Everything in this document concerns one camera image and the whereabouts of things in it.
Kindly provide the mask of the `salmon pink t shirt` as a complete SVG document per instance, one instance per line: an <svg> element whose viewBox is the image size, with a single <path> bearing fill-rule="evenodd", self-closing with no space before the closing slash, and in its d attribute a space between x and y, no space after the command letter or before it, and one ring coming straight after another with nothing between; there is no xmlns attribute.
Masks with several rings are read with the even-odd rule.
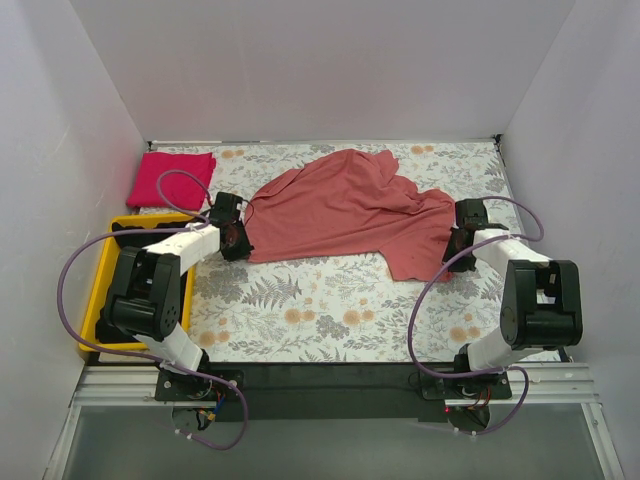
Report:
<svg viewBox="0 0 640 480"><path fill-rule="evenodd" d="M454 201L420 191L398 170L388 150L347 149L284 172L250 201L250 262L379 253L396 281L433 279Z"/></svg>

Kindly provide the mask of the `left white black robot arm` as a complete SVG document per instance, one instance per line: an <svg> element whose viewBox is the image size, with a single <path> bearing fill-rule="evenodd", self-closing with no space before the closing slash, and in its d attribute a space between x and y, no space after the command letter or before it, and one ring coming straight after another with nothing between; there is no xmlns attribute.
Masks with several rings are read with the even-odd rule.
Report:
<svg viewBox="0 0 640 480"><path fill-rule="evenodd" d="M206 223L153 230L159 240L123 248L102 309L106 324L142 342L161 366L180 372L178 387L193 400L211 392L213 377L200 367L204 351L180 325L182 277L215 254L227 261L249 257L253 246L241 220L243 203L237 195L220 192Z"/></svg>

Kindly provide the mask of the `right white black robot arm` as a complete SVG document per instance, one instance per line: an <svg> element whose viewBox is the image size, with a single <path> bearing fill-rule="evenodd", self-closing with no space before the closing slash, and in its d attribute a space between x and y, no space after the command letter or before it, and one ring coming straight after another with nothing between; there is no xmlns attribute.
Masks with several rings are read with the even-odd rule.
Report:
<svg viewBox="0 0 640 480"><path fill-rule="evenodd" d="M455 223L443 256L447 271L473 271L482 261L504 281L499 326L455 356L452 383L464 397L486 389L487 372L506 369L531 354L574 346L582 338L577 265L539 254L530 242L491 221L482 198L455 203Z"/></svg>

